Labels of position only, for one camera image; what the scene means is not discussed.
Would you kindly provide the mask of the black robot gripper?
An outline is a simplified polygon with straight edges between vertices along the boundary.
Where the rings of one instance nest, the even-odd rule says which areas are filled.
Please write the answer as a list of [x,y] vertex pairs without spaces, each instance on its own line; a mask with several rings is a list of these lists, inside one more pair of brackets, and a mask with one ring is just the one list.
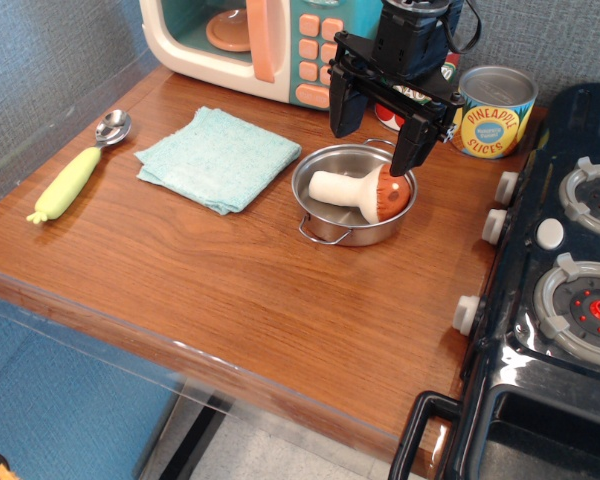
[[[425,161],[435,144],[453,137],[460,101],[441,72],[449,52],[462,50],[453,37],[461,1],[384,1],[375,37],[335,34],[330,61],[329,122],[336,138],[360,128],[368,99],[383,103],[403,119],[390,166],[400,177]],[[400,106],[397,87],[407,87],[441,105],[440,115],[407,115],[417,105]]]

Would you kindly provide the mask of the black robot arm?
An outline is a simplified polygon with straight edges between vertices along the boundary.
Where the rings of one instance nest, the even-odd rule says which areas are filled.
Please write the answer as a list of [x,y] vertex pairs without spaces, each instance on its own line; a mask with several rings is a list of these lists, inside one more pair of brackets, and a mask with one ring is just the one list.
[[342,31],[330,61],[329,119],[337,138],[360,128],[369,100],[404,119],[390,174],[425,161],[435,143],[453,136],[464,98],[442,74],[461,1],[384,1],[373,39]]

